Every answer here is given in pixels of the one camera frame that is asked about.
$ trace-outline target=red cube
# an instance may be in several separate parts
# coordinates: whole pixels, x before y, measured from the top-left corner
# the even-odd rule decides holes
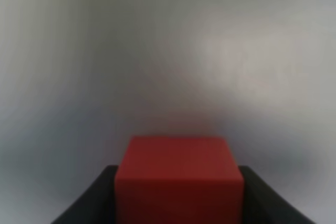
[[[222,138],[134,137],[116,174],[117,224],[238,224],[243,191]]]

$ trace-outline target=gray background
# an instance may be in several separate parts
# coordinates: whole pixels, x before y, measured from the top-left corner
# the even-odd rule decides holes
[[[220,134],[336,219],[336,0],[0,0],[0,221],[48,223],[133,134]]]

